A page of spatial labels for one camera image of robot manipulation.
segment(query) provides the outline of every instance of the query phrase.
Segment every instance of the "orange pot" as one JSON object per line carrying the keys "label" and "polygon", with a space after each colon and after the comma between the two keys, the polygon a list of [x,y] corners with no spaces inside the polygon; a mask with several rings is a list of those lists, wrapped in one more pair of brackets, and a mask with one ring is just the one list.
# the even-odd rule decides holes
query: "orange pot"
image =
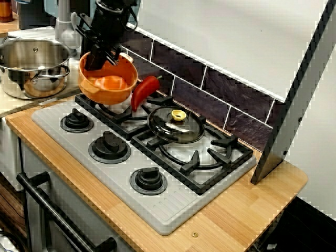
{"label": "orange pot", "polygon": [[[117,66],[113,66],[106,61],[101,70],[86,71],[84,66],[88,55],[89,52],[83,55],[79,61],[78,83],[84,95],[92,101],[105,105],[114,105],[126,100],[137,84],[138,71],[135,66],[128,59],[120,55]],[[127,87],[118,90],[104,90],[94,85],[95,80],[110,75],[122,77],[126,81]]]}

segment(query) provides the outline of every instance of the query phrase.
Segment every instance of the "stove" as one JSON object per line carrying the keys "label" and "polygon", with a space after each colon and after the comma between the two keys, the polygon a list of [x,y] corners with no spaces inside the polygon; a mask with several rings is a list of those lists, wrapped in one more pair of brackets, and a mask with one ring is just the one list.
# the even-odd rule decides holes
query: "stove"
{"label": "stove", "polygon": [[256,165],[251,149],[206,123],[189,144],[158,139],[146,115],[172,97],[153,95],[139,114],[111,112],[84,95],[32,119],[161,235],[169,235]]}

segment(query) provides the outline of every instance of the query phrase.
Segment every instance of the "burner grate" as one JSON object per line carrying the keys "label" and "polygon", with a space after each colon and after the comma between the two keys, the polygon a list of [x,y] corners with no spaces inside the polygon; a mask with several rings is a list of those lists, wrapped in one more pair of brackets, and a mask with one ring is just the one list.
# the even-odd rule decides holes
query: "burner grate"
{"label": "burner grate", "polygon": [[[217,182],[221,181],[232,171],[244,164],[253,155],[253,151],[239,143],[236,136],[228,136],[224,132],[219,131],[208,123],[206,123],[205,129],[212,136],[218,138],[218,140],[211,142],[212,145],[227,147],[225,156],[210,148],[207,150],[208,153],[217,161],[217,163],[211,165],[200,165],[198,151],[194,152],[194,155],[189,162],[184,162],[173,157],[164,147],[166,144],[168,144],[168,142],[156,137],[147,143],[144,143],[146,139],[152,138],[154,136],[154,133],[150,130],[135,135],[131,139],[131,143],[142,153],[152,159],[155,163],[163,167],[166,171],[181,181],[184,185],[189,187],[198,195],[202,195]],[[164,157],[158,155],[158,153],[155,151],[157,148],[159,148]],[[242,155],[234,161],[230,160],[232,148],[237,149],[242,153]],[[167,163],[165,158],[168,158],[178,165],[181,165],[181,167],[174,167],[173,165],[170,165]],[[189,176],[195,170],[212,170],[219,167],[222,167],[220,172],[213,175],[203,184],[198,183]]]}
{"label": "burner grate", "polygon": [[[132,136],[139,134],[148,129],[147,123],[138,125],[134,129],[126,129],[122,123],[126,121],[146,121],[147,117],[132,117],[132,109],[128,107],[124,113],[116,114],[106,108],[104,105],[94,102],[87,98],[83,93],[75,97],[75,102],[90,112],[93,116],[98,118],[102,123],[106,124],[112,130],[123,136],[126,140],[130,140]],[[147,99],[147,103],[155,105],[171,105],[173,98],[170,96],[162,97],[157,92],[152,94]],[[146,113],[150,113],[152,108],[148,106],[142,106]]]}

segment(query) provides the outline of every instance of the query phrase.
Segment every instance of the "metal bracket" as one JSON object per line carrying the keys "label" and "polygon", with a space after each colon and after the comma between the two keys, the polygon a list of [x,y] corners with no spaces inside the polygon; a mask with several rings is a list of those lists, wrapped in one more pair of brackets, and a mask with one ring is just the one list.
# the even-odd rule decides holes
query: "metal bracket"
{"label": "metal bracket", "polygon": [[257,184],[286,157],[336,44],[336,0],[329,0],[251,179]]}

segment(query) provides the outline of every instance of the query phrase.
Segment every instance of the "red pepper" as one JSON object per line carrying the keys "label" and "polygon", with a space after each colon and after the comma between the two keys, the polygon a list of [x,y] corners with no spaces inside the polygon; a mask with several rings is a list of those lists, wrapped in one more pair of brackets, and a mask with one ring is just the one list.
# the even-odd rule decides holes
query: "red pepper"
{"label": "red pepper", "polygon": [[131,106],[134,112],[137,110],[138,106],[144,99],[146,99],[155,91],[159,90],[159,79],[161,78],[162,76],[148,76],[135,88],[131,100]]}

